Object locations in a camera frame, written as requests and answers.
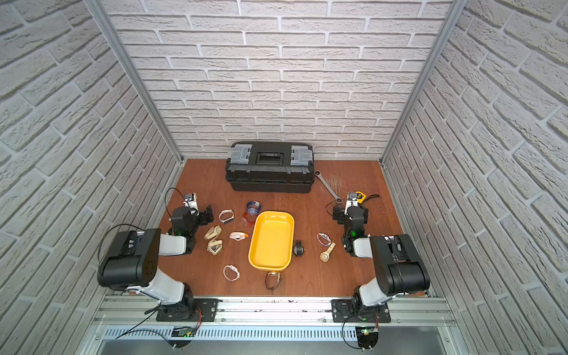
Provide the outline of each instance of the wooden floor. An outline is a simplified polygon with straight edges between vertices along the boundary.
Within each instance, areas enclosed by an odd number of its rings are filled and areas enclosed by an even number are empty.
[[[402,233],[378,161],[316,161],[315,168],[342,198],[349,191],[381,195],[365,204],[369,209],[366,233]],[[199,227],[197,245],[191,255],[160,257],[159,260],[162,271],[190,285],[195,295],[350,296],[356,286],[374,278],[371,259],[351,257],[343,250],[343,226],[325,212],[325,205],[333,198],[319,179],[309,194],[237,192],[225,180],[225,160],[188,160],[177,188],[184,194],[197,193],[199,210],[203,211],[210,204],[215,215],[214,224]],[[290,213],[295,220],[294,242],[301,240],[306,249],[302,257],[292,255],[290,265],[282,272],[282,282],[274,291],[265,287],[266,272],[255,269],[248,261],[250,237],[242,241],[228,237],[233,231],[252,235],[253,227],[244,227],[240,221],[247,202],[252,200],[259,201],[263,211]],[[181,205],[182,198],[174,191],[168,209],[171,212]],[[222,225],[219,212],[228,208],[235,212],[235,221]],[[207,251],[203,235],[218,224],[223,228],[220,235],[223,250],[214,256]],[[169,227],[171,223],[164,213],[160,228],[165,232]],[[317,241],[318,232],[326,233],[337,244],[328,262],[319,258],[327,248]],[[237,281],[230,282],[223,277],[223,267],[228,264],[239,268],[242,276]]]

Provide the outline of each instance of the wire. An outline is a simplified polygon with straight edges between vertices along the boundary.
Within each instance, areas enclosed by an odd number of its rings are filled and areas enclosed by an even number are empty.
[[[162,337],[162,339],[164,339],[164,340],[166,341],[166,343],[168,343],[168,345],[170,345],[170,346],[172,345],[172,344],[170,343],[170,341],[169,341],[168,339],[166,339],[166,337],[165,337],[162,333],[157,332],[157,331],[155,331],[154,329],[136,329],[136,330],[134,330],[134,331],[124,332],[124,333],[122,333],[121,335],[117,336],[117,337],[115,338],[115,340],[118,339],[118,338],[120,338],[120,337],[123,336],[123,335],[130,334],[130,333],[136,333],[136,332],[150,332],[150,333],[158,334],[159,336]]]
[[[353,315],[348,316],[347,319],[345,319],[345,321],[343,322],[343,325],[341,326],[341,337],[343,338],[343,342],[346,343],[348,347],[353,348],[353,349],[357,349],[357,350],[361,350],[361,349],[363,349],[363,348],[360,347],[360,346],[355,347],[355,346],[353,346],[353,345],[350,345],[350,344],[345,340],[345,333],[343,332],[343,328],[345,327],[345,323],[347,323],[347,321],[349,320],[349,318],[353,318],[353,317],[355,317],[355,316],[356,316],[356,315],[353,314]]]
[[[175,190],[177,192],[179,192],[179,195],[181,196],[181,199],[184,200],[185,196],[183,196],[183,194],[175,187],[170,187],[169,189],[166,190],[166,193],[164,194],[164,205],[166,205],[166,212],[168,213],[168,216],[170,216],[170,218],[172,218],[172,215],[170,214],[170,211],[168,211],[168,203],[166,202],[166,196],[168,195],[168,192],[170,190]]]
[[[122,225],[128,225],[128,226],[130,226],[130,227],[137,228],[137,229],[139,229],[139,230],[141,230],[141,231],[145,231],[145,229],[142,229],[142,228],[140,228],[140,227],[137,227],[137,226],[135,226],[135,225],[133,225],[133,224],[128,224],[128,223],[120,223],[120,224],[117,224],[117,225],[115,225],[114,227],[110,228],[110,229],[105,233],[105,235],[102,237],[101,241],[99,242],[99,247],[98,247],[98,249],[97,249],[97,266],[100,266],[100,265],[101,265],[101,247],[103,246],[103,242],[105,241],[106,236],[107,236],[108,233],[109,233],[110,231],[112,231],[114,228],[120,227],[120,226],[122,226]]]

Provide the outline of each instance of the plastic tray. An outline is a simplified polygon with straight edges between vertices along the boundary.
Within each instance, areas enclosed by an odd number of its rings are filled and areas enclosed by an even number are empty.
[[[259,270],[281,272],[292,259],[294,218],[286,212],[265,211],[258,215],[252,240],[249,262]]]

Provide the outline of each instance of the black cable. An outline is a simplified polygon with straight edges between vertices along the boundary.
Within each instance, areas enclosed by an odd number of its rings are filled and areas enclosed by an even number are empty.
[[[155,331],[154,329],[136,329],[136,330],[134,330],[134,331],[124,332],[124,333],[122,333],[121,335],[119,335],[118,337],[116,337],[115,340],[118,339],[118,338],[120,338],[120,337],[123,336],[123,335],[130,334],[130,333],[136,333],[136,332],[150,332],[150,333],[158,334],[159,336],[162,337],[162,339],[164,339],[164,340],[166,341],[166,343],[168,343],[168,345],[170,345],[170,346],[172,345],[172,344],[170,343],[170,341],[169,341],[168,339],[166,339],[166,337],[165,337],[164,335],[162,335],[162,333],[160,333],[160,332],[158,332],[158,331]]]
[[[345,323],[347,323],[347,321],[349,320],[349,318],[353,318],[353,317],[355,317],[355,316],[357,316],[357,315],[353,314],[353,315],[348,316],[347,319],[345,319],[345,321],[343,322],[343,325],[341,326],[341,337],[343,338],[343,342],[346,343],[348,347],[353,348],[353,349],[357,349],[357,350],[361,350],[361,349],[363,349],[363,348],[360,347],[360,346],[355,347],[355,346],[353,346],[353,345],[350,345],[350,344],[345,340],[345,333],[343,332],[343,329],[344,329],[344,327],[345,327]]]
[[[121,335],[117,336],[115,339],[120,338],[121,336],[130,333],[131,330],[133,330],[134,328],[138,327],[140,324],[144,323],[145,321],[147,321],[148,319],[150,319],[151,316],[154,315],[154,313],[156,313],[158,311],[158,309],[156,309],[155,311],[153,311],[152,313],[150,313],[149,316],[146,317],[146,319],[144,319],[143,321],[141,321],[140,323],[138,323],[137,325],[135,325],[134,327],[130,328],[129,330],[125,331],[124,333],[122,333]]]
[[[166,193],[164,194],[164,205],[166,205],[166,212],[168,213],[168,216],[170,216],[170,218],[172,218],[172,215],[170,214],[170,211],[168,211],[168,203],[166,202],[166,196],[168,195],[168,192],[170,190],[175,190],[177,192],[179,192],[179,195],[181,196],[181,199],[184,200],[185,197],[183,196],[183,194],[175,187],[170,187],[169,189],[166,190]]]
[[[130,227],[137,228],[137,229],[139,229],[139,230],[141,230],[141,231],[145,231],[145,229],[142,229],[142,228],[140,228],[140,227],[137,227],[137,226],[135,226],[135,225],[133,225],[133,224],[128,224],[128,223],[120,223],[120,224],[117,224],[117,225],[115,225],[114,227],[110,228],[110,229],[105,233],[105,235],[102,237],[101,241],[99,242],[99,247],[97,248],[97,265],[98,265],[98,266],[101,265],[101,247],[103,246],[103,242],[105,241],[106,236],[107,236],[108,233],[109,233],[110,231],[112,231],[114,228],[120,227],[120,226],[123,226],[123,225],[128,225],[128,226],[130,226]]]

